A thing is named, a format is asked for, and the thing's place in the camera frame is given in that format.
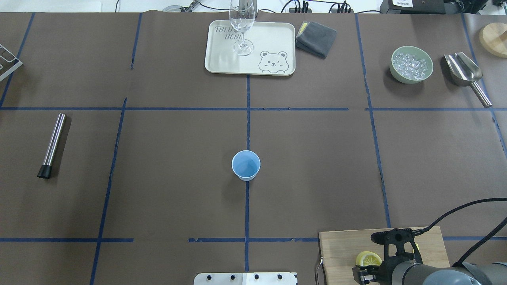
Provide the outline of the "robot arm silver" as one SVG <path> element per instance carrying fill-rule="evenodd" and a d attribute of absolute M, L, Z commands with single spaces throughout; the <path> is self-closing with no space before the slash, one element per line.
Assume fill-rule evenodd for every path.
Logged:
<path fill-rule="evenodd" d="M 403 262 L 391 273 L 380 272 L 377 266 L 355 266 L 354 280 L 360 285 L 505 285 L 506 263 L 437 268 L 420 263 Z"/>

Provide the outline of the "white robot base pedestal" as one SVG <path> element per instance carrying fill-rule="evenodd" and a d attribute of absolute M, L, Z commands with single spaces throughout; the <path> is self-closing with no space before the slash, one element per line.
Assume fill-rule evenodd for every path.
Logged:
<path fill-rule="evenodd" d="M 293 272 L 229 272 L 197 274 L 194 285 L 297 285 Z"/>

